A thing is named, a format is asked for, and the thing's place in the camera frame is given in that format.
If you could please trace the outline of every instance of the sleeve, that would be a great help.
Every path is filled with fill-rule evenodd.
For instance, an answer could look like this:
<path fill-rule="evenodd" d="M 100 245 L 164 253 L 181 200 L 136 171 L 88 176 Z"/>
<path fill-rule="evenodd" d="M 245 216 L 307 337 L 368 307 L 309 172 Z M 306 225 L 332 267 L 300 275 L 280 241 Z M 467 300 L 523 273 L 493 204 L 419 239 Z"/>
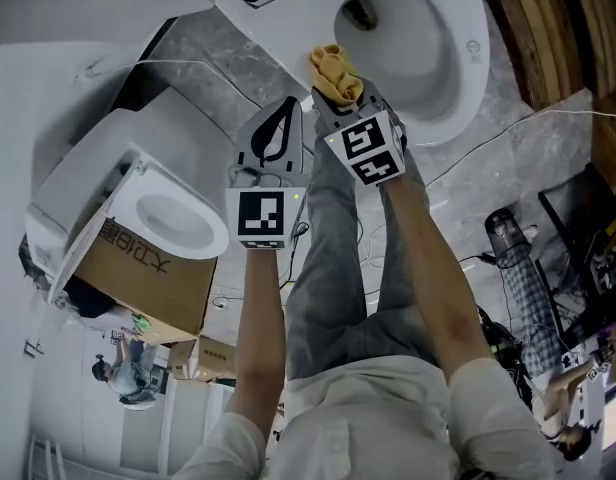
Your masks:
<path fill-rule="evenodd" d="M 173 480 L 251 480 L 264 465 L 266 440 L 250 420 L 224 413 Z"/>
<path fill-rule="evenodd" d="M 462 462 L 497 478 L 554 478 L 550 444 L 497 361 L 465 364 L 452 376 L 449 388 L 450 439 Z"/>

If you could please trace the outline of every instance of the yellow cloth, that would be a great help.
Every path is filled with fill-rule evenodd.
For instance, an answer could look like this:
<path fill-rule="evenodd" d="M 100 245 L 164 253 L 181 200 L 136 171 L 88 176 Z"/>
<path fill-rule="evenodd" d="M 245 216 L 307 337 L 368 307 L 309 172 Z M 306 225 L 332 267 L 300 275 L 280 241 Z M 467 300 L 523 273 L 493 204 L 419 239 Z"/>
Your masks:
<path fill-rule="evenodd" d="M 337 45 L 318 46 L 309 57 L 312 84 L 324 96 L 340 107 L 352 105 L 364 90 L 363 82 L 346 57 L 344 49 Z"/>

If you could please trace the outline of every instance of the bathroom floor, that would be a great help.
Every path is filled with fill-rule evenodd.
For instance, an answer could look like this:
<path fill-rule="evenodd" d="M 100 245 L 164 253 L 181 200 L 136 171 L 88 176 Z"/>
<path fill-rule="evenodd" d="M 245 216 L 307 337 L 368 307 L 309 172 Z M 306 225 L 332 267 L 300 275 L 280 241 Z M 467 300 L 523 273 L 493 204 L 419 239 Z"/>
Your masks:
<path fill-rule="evenodd" d="M 426 183 L 449 169 L 471 149 L 482 144 L 532 110 L 522 103 L 501 35 L 490 13 L 491 65 L 486 94 L 479 112 L 456 139 L 435 147 L 412 147 Z M 163 36 L 150 58 L 199 59 L 212 64 L 258 105 L 284 95 L 308 96 L 297 82 L 261 48 L 248 40 L 217 9 L 179 18 Z M 258 109 L 226 81 L 200 64 L 150 64 L 130 79 L 131 91 L 142 99 L 169 84 L 205 112 L 230 137 Z M 591 97 L 582 91 L 555 108 L 587 110 Z M 314 143 L 312 118 L 304 123 L 304 140 Z M 484 229 L 486 217 L 513 205 L 522 227 L 536 224 L 534 256 L 550 265 L 560 258 L 559 240 L 537 193 L 581 171 L 590 159 L 592 118 L 588 114 L 548 114 L 515 126 L 478 149 L 428 188 L 431 214 L 458 259 L 490 249 Z M 306 169 L 311 158 L 306 154 Z M 359 247 L 368 311 L 376 308 L 385 246 L 383 210 L 375 188 L 358 187 L 357 205 L 364 235 Z M 292 275 L 301 267 L 310 245 L 310 233 L 299 239 Z M 290 251 L 280 253 L 280 278 L 287 278 Z M 363 261 L 372 254 L 369 261 Z M 474 260 L 462 263 L 475 297 L 493 318 L 508 325 L 502 279 L 492 266 Z M 209 299 L 204 334 L 234 344 L 243 297 L 245 250 L 233 244 L 219 258 Z M 284 288 L 285 300 L 289 288 Z M 512 328 L 518 329 L 517 308 L 510 301 Z"/>

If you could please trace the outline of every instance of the leg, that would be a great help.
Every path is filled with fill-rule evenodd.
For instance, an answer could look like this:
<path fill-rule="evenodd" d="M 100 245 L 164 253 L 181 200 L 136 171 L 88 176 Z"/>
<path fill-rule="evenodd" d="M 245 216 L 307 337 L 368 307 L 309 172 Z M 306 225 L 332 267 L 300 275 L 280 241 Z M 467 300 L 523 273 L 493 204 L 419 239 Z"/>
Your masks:
<path fill-rule="evenodd" d="M 155 363 L 155 356 L 157 355 L 157 349 L 159 345 L 148 345 L 141 357 L 139 358 L 139 367 L 150 372 L 152 370 L 152 366 Z"/>
<path fill-rule="evenodd" d="M 428 205 L 424 183 L 407 148 L 404 159 L 406 173 L 415 185 L 421 187 L 422 197 Z M 364 347 L 362 355 L 366 357 L 409 355 L 436 365 L 432 343 L 415 304 L 410 262 L 401 230 L 392 204 L 381 185 L 379 191 L 386 216 L 386 255 L 377 313 L 362 324 Z"/>
<path fill-rule="evenodd" d="M 408 148 L 406 148 L 404 160 L 406 162 L 406 174 L 412 178 L 415 185 L 421 187 L 422 196 L 426 200 L 426 206 L 428 206 L 424 182 Z M 382 185 L 379 185 L 379 192 L 386 217 L 386 256 L 384 258 L 384 272 L 381 277 L 378 312 L 401 309 L 411 306 L 414 302 L 408 253 L 395 219 L 392 204 Z"/>
<path fill-rule="evenodd" d="M 318 134 L 307 194 L 312 243 L 286 303 L 288 378 L 346 362 L 342 336 L 366 318 L 355 180 Z"/>
<path fill-rule="evenodd" d="M 144 352 L 144 342 L 132 339 L 128 344 L 128 350 L 130 350 L 130 362 L 139 363 Z"/>

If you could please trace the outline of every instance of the white toilet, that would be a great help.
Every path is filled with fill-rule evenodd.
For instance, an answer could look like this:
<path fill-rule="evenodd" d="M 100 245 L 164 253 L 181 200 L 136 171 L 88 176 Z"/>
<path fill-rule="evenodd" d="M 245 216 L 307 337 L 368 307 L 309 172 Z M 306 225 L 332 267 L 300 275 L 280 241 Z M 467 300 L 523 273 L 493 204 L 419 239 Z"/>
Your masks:
<path fill-rule="evenodd" d="M 50 278 L 83 256 L 105 218 L 175 256 L 219 256 L 232 144 L 174 89 L 108 114 L 68 153 L 26 212 L 30 253 Z"/>
<path fill-rule="evenodd" d="M 307 89 L 308 53 L 342 45 L 406 123 L 410 144 L 453 139 L 483 98 L 490 43 L 482 0 L 366 0 L 377 18 L 369 31 L 344 15 L 351 0 L 215 1 Z"/>

